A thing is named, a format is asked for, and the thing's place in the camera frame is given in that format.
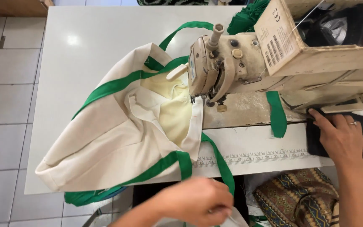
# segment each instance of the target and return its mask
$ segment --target patterned fabric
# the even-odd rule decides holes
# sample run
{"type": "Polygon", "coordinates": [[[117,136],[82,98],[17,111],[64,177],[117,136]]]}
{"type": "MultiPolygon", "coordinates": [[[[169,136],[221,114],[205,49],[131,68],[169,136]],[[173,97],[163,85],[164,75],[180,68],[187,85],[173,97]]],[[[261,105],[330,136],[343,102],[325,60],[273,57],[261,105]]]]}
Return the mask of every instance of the patterned fabric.
{"type": "Polygon", "coordinates": [[[333,215],[338,193],[317,168],[286,172],[253,195],[273,227],[329,227],[332,219],[338,220],[338,209],[333,215]]]}
{"type": "Polygon", "coordinates": [[[137,0],[140,6],[177,6],[177,5],[190,5],[190,6],[206,6],[209,0],[137,0]]]}

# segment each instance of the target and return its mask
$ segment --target barcode label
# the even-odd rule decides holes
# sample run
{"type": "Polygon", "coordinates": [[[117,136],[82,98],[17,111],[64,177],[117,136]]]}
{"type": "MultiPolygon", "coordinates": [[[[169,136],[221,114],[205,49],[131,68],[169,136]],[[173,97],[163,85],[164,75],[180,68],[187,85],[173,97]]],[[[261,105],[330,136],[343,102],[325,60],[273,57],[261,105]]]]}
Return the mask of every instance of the barcode label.
{"type": "Polygon", "coordinates": [[[274,54],[275,54],[275,58],[277,59],[277,62],[280,62],[280,57],[278,56],[277,54],[277,49],[275,48],[275,45],[274,45],[274,42],[271,40],[270,41],[270,44],[271,44],[271,48],[273,49],[274,51],[274,54]]]}
{"type": "Polygon", "coordinates": [[[280,57],[281,57],[281,59],[283,59],[284,58],[284,52],[282,52],[280,42],[278,41],[278,39],[277,39],[277,37],[275,35],[273,37],[274,37],[275,45],[277,45],[278,52],[280,53],[280,57]]]}
{"type": "Polygon", "coordinates": [[[270,44],[267,43],[267,48],[268,48],[268,51],[270,52],[270,56],[271,56],[271,60],[273,61],[273,64],[277,64],[277,62],[275,61],[275,57],[274,57],[274,54],[273,52],[271,51],[271,48],[270,48],[270,44]]]}
{"type": "Polygon", "coordinates": [[[265,51],[265,58],[267,59],[268,66],[271,67],[272,64],[271,64],[270,54],[268,53],[268,51],[265,51]]]}

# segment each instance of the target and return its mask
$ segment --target measuring tape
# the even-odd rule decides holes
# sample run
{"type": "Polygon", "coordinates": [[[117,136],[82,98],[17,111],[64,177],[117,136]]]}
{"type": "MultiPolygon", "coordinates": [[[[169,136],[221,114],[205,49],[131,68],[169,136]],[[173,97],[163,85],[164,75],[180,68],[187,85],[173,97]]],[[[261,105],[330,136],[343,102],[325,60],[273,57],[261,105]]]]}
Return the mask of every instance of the measuring tape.
{"type": "MultiPolygon", "coordinates": [[[[225,162],[228,166],[242,165],[259,162],[275,162],[284,160],[296,160],[314,158],[317,156],[311,155],[307,149],[281,149],[269,152],[250,152],[250,153],[236,153],[223,155],[225,162]]],[[[215,167],[217,160],[215,156],[199,156],[196,162],[192,163],[193,168],[215,167]]]]}

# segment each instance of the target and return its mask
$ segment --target human hand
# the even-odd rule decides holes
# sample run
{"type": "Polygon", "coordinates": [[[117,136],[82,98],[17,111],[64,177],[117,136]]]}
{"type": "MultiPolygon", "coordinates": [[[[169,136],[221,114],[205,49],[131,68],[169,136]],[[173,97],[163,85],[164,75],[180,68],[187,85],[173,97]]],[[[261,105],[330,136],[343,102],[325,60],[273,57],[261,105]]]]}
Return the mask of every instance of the human hand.
{"type": "Polygon", "coordinates": [[[351,116],[336,114],[331,122],[318,111],[309,109],[315,118],[313,122],[320,128],[320,143],[338,168],[363,166],[362,147],[363,135],[359,121],[355,124],[351,116]]]}
{"type": "Polygon", "coordinates": [[[152,200],[161,207],[164,217],[200,227],[224,223],[234,203],[228,186],[204,177],[192,177],[165,188],[152,200]]]}

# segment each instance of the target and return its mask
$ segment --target white fabric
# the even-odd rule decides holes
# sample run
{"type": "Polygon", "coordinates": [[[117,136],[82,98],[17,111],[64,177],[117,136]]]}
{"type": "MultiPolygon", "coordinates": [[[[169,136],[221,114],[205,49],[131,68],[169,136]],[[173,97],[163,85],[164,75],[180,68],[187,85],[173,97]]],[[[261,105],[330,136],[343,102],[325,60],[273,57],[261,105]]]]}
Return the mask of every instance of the white fabric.
{"type": "MultiPolygon", "coordinates": [[[[149,55],[162,65],[171,60],[157,45],[144,45],[115,64],[98,86],[143,69],[149,55]]],[[[191,159],[197,160],[203,121],[202,99],[196,98],[191,104],[183,97],[184,92],[174,96],[174,88],[183,85],[181,81],[176,85],[169,82],[167,89],[170,92],[166,97],[160,95],[160,90],[154,92],[141,86],[141,81],[134,81],[124,90],[94,101],[68,124],[36,168],[36,174],[51,190],[111,188],[137,177],[175,150],[189,152],[191,159]],[[165,105],[172,101],[181,102],[182,108],[191,108],[184,113],[191,111],[192,114],[178,118],[177,110],[172,112],[169,109],[172,105],[165,105]],[[170,107],[163,109],[162,104],[170,107]],[[181,121],[187,122],[185,128],[188,130],[179,146],[168,139],[168,132],[159,124],[162,112],[175,116],[174,121],[167,120],[163,124],[180,124],[176,122],[178,119],[188,117],[181,121]]],[[[157,177],[176,169],[177,163],[157,177]]]]}

